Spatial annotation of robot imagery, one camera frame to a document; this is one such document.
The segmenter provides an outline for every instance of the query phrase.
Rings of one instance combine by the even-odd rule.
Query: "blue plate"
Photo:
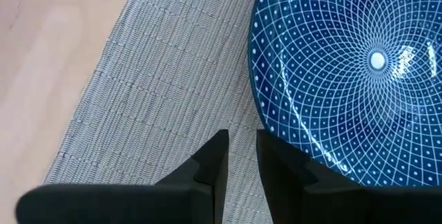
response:
[[[442,184],[442,0],[256,0],[267,130],[362,185]]]

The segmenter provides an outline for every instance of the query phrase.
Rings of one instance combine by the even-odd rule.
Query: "ceramic plate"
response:
[[[442,184],[442,0],[256,0],[267,130],[362,185]]]

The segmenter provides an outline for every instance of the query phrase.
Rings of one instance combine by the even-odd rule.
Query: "placemat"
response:
[[[127,0],[45,183],[150,185],[228,129],[225,223],[271,223],[247,66],[254,0]]]

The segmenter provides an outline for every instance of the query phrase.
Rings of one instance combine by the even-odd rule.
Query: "woven texture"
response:
[[[45,183],[151,185],[228,129],[225,223],[271,223],[249,85],[254,0],[128,0]]]

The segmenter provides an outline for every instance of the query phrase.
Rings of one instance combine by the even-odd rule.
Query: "white geometric pattern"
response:
[[[256,0],[266,128],[362,185],[442,184],[441,0]]]

